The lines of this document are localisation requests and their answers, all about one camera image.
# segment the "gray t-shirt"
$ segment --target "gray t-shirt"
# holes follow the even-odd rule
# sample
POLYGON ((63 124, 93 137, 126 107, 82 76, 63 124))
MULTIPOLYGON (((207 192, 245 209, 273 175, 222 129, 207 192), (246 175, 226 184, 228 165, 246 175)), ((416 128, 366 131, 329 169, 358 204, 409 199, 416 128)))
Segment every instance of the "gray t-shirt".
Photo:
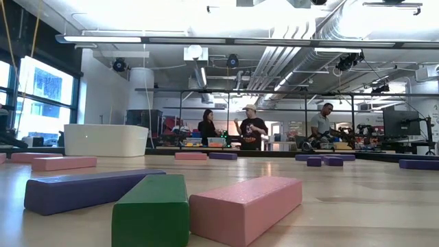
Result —
POLYGON ((318 113, 311 119, 311 127, 316 127, 318 132, 323 134, 331 129, 331 124, 327 117, 323 117, 322 113, 318 113))

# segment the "dark hair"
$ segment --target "dark hair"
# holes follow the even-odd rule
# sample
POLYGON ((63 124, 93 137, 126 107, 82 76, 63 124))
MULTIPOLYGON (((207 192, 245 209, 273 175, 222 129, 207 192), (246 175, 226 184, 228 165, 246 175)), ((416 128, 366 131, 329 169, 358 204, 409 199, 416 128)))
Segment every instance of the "dark hair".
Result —
POLYGON ((327 106, 332 106, 332 108, 334 108, 334 105, 332 105, 331 103, 326 103, 323 105, 323 107, 327 107, 327 106))
POLYGON ((209 116, 211 113, 213 113, 212 110, 206 109, 203 113, 203 121, 207 122, 207 116, 209 116))

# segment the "cap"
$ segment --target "cap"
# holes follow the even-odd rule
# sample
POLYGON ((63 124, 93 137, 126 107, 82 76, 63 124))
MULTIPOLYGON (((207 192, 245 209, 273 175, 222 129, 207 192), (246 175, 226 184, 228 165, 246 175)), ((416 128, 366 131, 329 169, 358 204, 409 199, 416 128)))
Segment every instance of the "cap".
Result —
POLYGON ((247 109, 256 111, 256 106, 252 104, 248 104, 246 107, 242 108, 242 110, 247 110, 247 109))

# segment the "woman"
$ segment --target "woman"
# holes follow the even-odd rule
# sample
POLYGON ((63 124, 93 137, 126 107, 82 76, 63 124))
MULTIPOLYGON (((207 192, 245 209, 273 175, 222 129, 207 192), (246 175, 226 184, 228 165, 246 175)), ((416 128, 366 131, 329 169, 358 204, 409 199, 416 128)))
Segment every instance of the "woman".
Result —
POLYGON ((202 144, 207 146, 209 137, 216 137, 220 135, 220 131, 215 129, 213 125, 213 112, 209 109, 204 111, 203 121, 198 123, 198 131, 201 132, 202 144))

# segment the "computer monitor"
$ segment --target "computer monitor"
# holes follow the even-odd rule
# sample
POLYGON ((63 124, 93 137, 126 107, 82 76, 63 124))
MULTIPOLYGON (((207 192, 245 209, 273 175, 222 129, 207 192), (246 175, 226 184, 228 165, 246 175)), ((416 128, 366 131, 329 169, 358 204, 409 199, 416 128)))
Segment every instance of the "computer monitor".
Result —
POLYGON ((384 110, 383 118, 386 137, 420 135, 419 121, 410 121, 419 118, 416 111, 384 110))

